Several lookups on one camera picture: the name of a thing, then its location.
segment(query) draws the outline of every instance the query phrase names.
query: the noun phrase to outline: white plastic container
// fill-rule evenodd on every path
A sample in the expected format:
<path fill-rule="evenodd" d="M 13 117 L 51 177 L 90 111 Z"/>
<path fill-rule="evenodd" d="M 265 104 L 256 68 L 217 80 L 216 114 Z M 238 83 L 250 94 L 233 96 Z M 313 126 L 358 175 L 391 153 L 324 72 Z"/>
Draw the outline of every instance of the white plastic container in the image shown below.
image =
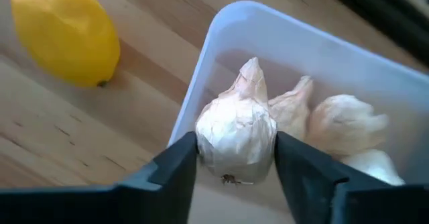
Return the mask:
<path fill-rule="evenodd" d="M 213 19 L 170 143 L 194 130 L 202 108 L 259 57 L 269 97 L 314 79 L 310 107 L 340 93 L 390 116 L 385 150 L 407 183 L 429 182 L 429 77 L 252 1 Z M 274 167 L 264 183 L 222 185 L 198 168 L 189 223 L 293 223 Z"/>

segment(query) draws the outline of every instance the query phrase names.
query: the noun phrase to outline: papery garlic skin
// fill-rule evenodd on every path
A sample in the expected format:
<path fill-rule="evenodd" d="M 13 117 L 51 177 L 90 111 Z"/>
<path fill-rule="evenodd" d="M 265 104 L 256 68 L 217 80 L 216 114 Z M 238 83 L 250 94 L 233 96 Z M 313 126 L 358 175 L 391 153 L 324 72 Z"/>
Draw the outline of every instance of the papery garlic skin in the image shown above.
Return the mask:
<path fill-rule="evenodd" d="M 307 102 L 313 91 L 313 81 L 303 76 L 294 90 L 268 101 L 269 112 L 277 122 L 277 130 L 304 141 L 306 122 L 310 114 Z"/>
<path fill-rule="evenodd" d="M 341 160 L 342 163 L 391 185 L 405 184 L 390 157 L 380 150 L 367 150 Z"/>
<path fill-rule="evenodd" d="M 202 110 L 196 122 L 198 150 L 215 176 L 256 183 L 265 179 L 271 166 L 275 135 L 265 79 L 253 58 L 233 86 Z"/>
<path fill-rule="evenodd" d="M 310 115 L 306 143 L 328 154 L 348 156 L 385 140 L 386 115 L 350 95 L 327 98 Z"/>

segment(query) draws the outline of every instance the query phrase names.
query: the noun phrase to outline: garlic skin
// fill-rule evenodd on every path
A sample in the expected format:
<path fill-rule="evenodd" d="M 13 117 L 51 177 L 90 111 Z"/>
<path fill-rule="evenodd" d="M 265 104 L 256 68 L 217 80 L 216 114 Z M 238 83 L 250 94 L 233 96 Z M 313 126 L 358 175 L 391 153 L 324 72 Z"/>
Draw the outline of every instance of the garlic skin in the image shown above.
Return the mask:
<path fill-rule="evenodd" d="M 310 115 L 306 143 L 331 155 L 348 156 L 385 140 L 386 115 L 350 95 L 327 98 Z"/>
<path fill-rule="evenodd" d="M 366 150 L 343 158 L 341 162 L 388 184 L 395 186 L 405 184 L 398 176 L 390 157 L 383 151 Z"/>
<path fill-rule="evenodd" d="M 260 182 L 271 166 L 275 135 L 265 79 L 258 59 L 252 58 L 231 88 L 209 103 L 196 122 L 202 163 L 221 178 Z"/>
<path fill-rule="evenodd" d="M 269 113 L 277 122 L 278 131 L 304 141 L 306 122 L 310 114 L 307 102 L 312 91 L 313 81 L 309 76 L 303 76 L 294 90 L 268 101 Z"/>

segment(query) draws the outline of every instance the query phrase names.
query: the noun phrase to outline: yellow lemon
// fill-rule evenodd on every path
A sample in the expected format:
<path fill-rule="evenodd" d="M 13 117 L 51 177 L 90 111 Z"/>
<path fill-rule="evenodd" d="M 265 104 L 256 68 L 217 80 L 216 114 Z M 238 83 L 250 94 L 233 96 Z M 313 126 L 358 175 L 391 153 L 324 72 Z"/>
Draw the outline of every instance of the yellow lemon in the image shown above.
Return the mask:
<path fill-rule="evenodd" d="M 105 84 L 120 47 L 97 0 L 11 0 L 19 40 L 48 72 L 81 87 Z"/>

